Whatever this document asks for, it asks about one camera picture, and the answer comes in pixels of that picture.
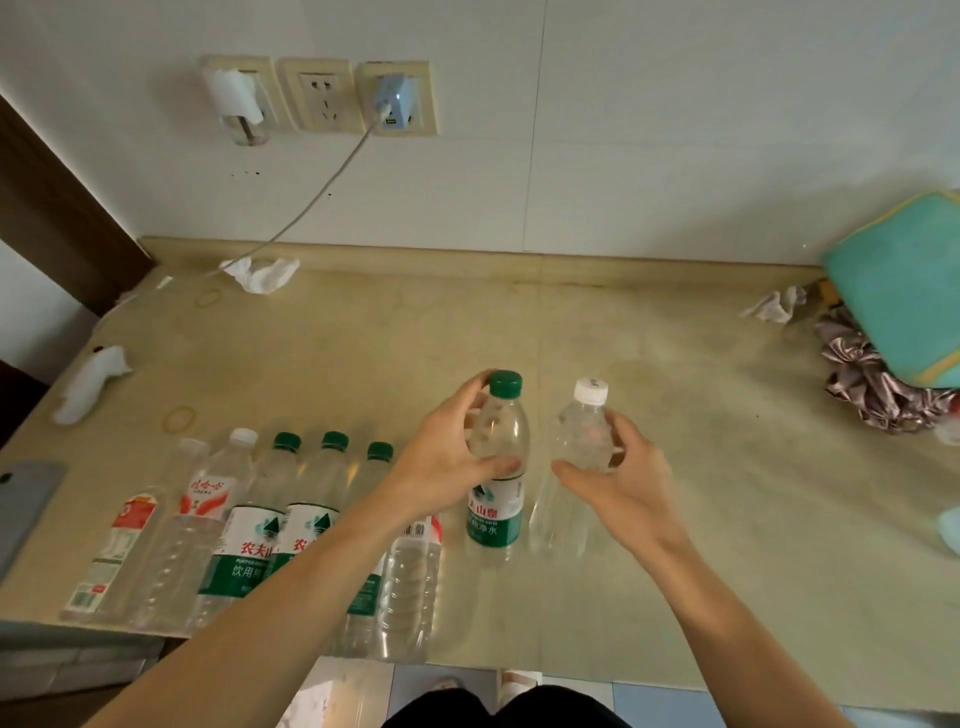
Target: white cable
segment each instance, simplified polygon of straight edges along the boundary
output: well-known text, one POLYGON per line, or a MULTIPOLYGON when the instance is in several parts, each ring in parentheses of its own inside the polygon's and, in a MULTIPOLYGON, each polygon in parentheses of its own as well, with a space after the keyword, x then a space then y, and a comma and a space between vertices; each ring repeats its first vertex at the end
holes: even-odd
MULTIPOLYGON (((243 258, 245 258, 245 257, 250 256, 250 255, 255 255, 255 254, 259 253, 260 251, 262 251, 262 250, 263 250, 264 248, 266 248, 267 246, 273 245, 274 243, 277 242, 277 240, 278 240, 285 232, 287 232, 289 229, 291 229, 292 227, 294 227, 300 220, 302 220, 303 217, 306 215, 306 213, 309 212, 309 211, 313 208, 313 206, 323 197, 323 195, 324 195, 324 193, 326 192, 326 190, 329 189, 330 186, 331 186, 334 182, 337 181, 337 178, 340 177, 340 175, 342 175, 342 174, 344 173, 344 171, 347 169, 347 167, 349 166, 349 164, 353 161, 353 158, 356 157, 357 154, 359 154, 359 152, 360 152, 361 149, 363 149, 363 145, 367 143, 367 139, 370 138, 370 135, 373 133, 373 129, 374 129, 380 122, 382 122, 385 118, 387 118, 387 116, 390 115, 391 107, 390 107, 389 104, 384 104, 384 105, 381 105, 376 111, 377 111, 377 114, 376 114, 376 122, 375 122, 374 124, 370 124, 370 126, 369 126, 369 127, 367 128, 367 130, 364 132, 363 136, 360 137, 360 141, 358 141, 358 142, 357 142, 357 145, 356 145, 355 147, 353 147, 353 151, 350 152, 350 153, 347 155, 347 158, 344 160, 344 163, 341 164, 340 167, 337 169, 337 171, 334 172, 333 175, 330 177, 330 179, 326 181, 326 183, 324 184, 324 186, 320 188, 320 191, 319 191, 316 195, 313 196, 313 199, 310 200, 310 202, 308 202, 308 203, 306 204, 306 207, 304 207, 304 208, 300 211, 300 213, 297 215, 297 217, 295 217, 295 218, 294 218, 293 220, 291 220, 289 223, 287 223, 286 225, 284 225, 284 226, 280 229, 280 231, 279 231, 276 235, 274 235, 273 237, 271 237, 269 240, 266 240, 266 241, 264 241, 264 242, 262 242, 262 243, 258 243, 257 245, 255 245, 253 248, 250 248, 248 251, 246 251, 246 252, 243 253, 242 255, 238 255, 237 257, 235 257, 235 258, 233 258, 233 259, 231 259, 231 260, 228 260, 228 261, 226 261, 226 262, 224 262, 224 263, 221 263, 219 266, 217 266, 216 268, 214 268, 212 271, 207 271, 206 273, 201 273, 201 274, 199 274, 198 276, 188 277, 187 280, 191 280, 191 279, 203 279, 203 278, 210 278, 211 276, 216 276, 216 275, 217 275, 218 273, 220 273, 221 271, 224 271, 224 270, 226 270, 227 268, 229 268, 231 265, 233 265, 233 263, 235 263, 237 260, 241 260, 241 259, 243 259, 243 258)), ((146 291, 146 292, 145 292, 144 294, 142 294, 142 295, 150 295, 151 293, 155 293, 156 291, 158 291, 158 290, 160 290, 160 289, 162 289, 162 288, 165 288, 168 283, 171 283, 171 282, 173 282, 174 280, 176 280, 176 279, 175 279, 173 276, 165 276, 165 277, 160 281, 160 283, 157 284, 156 288, 154 288, 152 291, 146 291)), ((93 330, 94 330, 94 331, 97 330, 97 328, 100 327, 100 324, 102 324, 102 323, 104 322, 104 320, 107 318, 107 316, 109 316, 111 313, 113 313, 114 311, 116 311, 116 310, 117 310, 118 308, 120 308, 122 305, 125 305, 126 303, 129 303, 129 302, 132 301, 133 299, 139 298, 140 295, 141 295, 141 294, 138 294, 138 293, 130 293, 130 295, 128 295, 128 296, 126 296, 126 297, 121 297, 120 300, 117 301, 117 304, 116 304, 111 310, 109 310, 107 313, 105 313, 103 316, 100 317, 100 321, 98 321, 97 324, 96 324, 96 326, 93 327, 93 330)))

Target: dark pants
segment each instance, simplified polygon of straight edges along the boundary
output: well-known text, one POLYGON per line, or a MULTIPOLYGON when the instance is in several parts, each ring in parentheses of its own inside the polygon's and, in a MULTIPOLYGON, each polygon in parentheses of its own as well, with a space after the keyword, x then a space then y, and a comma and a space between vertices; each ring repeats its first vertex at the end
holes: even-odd
POLYGON ((541 685, 523 692, 491 716, 480 698, 459 688, 426 692, 383 724, 383 728, 534 728, 549 725, 630 728, 589 695, 541 685))

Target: electrical socket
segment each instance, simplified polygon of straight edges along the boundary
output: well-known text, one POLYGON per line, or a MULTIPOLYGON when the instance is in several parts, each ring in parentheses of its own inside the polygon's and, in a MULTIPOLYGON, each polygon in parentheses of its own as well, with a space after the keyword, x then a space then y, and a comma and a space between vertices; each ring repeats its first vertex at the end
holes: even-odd
POLYGON ((367 129, 349 61, 283 59, 279 65, 302 129, 319 133, 367 129))
POLYGON ((413 115, 406 129, 392 129, 378 124, 374 133, 383 136, 436 136, 437 115, 433 104, 433 84, 430 81, 429 61, 370 61, 357 66, 357 88, 364 118, 376 116, 376 97, 384 76, 399 73, 414 82, 416 101, 413 115))
POLYGON ((267 129, 292 132, 294 123, 280 90, 274 65, 269 58, 261 56, 204 56, 201 68, 230 70, 236 68, 253 78, 256 104, 263 111, 267 129))

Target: wooden door frame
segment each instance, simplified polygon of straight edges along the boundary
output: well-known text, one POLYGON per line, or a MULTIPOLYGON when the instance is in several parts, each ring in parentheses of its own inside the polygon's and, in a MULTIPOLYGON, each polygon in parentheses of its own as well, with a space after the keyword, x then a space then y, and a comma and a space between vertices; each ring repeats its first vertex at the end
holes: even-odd
POLYGON ((154 267, 3 97, 0 240, 98 316, 154 267))

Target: empty plastic bottle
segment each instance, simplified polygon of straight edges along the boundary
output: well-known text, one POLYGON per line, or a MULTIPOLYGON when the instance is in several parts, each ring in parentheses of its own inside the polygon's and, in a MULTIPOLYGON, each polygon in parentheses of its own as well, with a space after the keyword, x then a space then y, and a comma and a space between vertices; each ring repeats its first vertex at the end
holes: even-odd
POLYGON ((279 432, 274 446, 256 461, 256 476, 247 496, 230 511, 217 548, 210 557, 194 602, 187 631, 210 624, 237 599, 266 578, 276 547, 283 509, 297 478, 300 437, 279 432))
POLYGON ((522 461, 508 477, 479 483, 468 495, 468 546, 474 556, 497 564, 513 553, 523 525, 523 474, 530 453, 530 427, 520 404, 523 379, 499 370, 490 377, 490 396, 473 423, 470 452, 477 457, 510 455, 522 461), (470 542, 485 546, 477 549, 470 542))
POLYGON ((349 437, 330 430, 320 451, 307 458, 286 504, 268 574, 273 573, 337 522, 347 497, 349 437))
MULTIPOLYGON (((367 448, 367 461, 360 467, 347 490, 347 510, 372 493, 383 481, 390 472, 390 461, 393 457, 394 448, 389 443, 370 443, 367 448)), ((343 657, 367 657, 385 557, 386 554, 380 557, 347 609, 347 618, 334 642, 335 654, 343 657)))
POLYGON ((253 481, 256 432, 238 427, 204 462, 180 497, 180 512, 162 526, 157 548, 133 590, 134 629, 182 634, 210 553, 230 508, 253 481))
POLYGON ((123 624, 132 590, 156 546, 163 521, 170 515, 170 504, 177 501, 183 483, 189 482, 209 454, 207 443, 183 438, 159 477, 127 498, 84 580, 60 613, 63 619, 123 624))
MULTIPOLYGON (((600 379, 577 380, 573 402, 557 418, 551 460, 567 460, 584 471, 607 469, 613 455, 610 425, 603 413, 607 391, 607 383, 600 379)), ((593 518, 590 507, 561 485, 548 465, 530 516, 530 548, 563 558, 582 556, 593 518)))
POLYGON ((435 516, 415 521, 387 552, 370 657, 423 662, 433 628, 443 530, 435 516))

